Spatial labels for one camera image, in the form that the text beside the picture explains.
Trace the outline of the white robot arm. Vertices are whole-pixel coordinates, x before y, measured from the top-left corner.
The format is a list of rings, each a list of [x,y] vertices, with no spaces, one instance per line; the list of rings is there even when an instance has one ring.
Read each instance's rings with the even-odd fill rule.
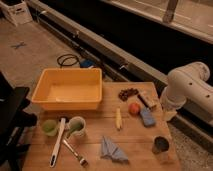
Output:
[[[164,119],[170,121],[177,110],[190,100],[208,112],[207,123],[213,126],[213,87],[206,83],[210,77],[210,69],[203,62],[172,69],[167,75],[167,86],[163,89],[160,103],[164,111]]]

